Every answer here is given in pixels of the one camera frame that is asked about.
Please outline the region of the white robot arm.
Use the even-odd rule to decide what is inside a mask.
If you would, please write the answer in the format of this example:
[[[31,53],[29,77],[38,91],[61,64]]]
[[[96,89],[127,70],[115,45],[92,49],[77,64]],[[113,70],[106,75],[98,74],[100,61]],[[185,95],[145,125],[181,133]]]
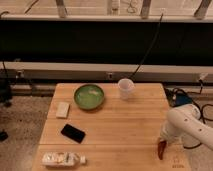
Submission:
[[[170,109],[161,127],[160,137],[173,143],[186,133],[213,150],[213,128],[200,122],[200,116],[200,110],[193,104]]]

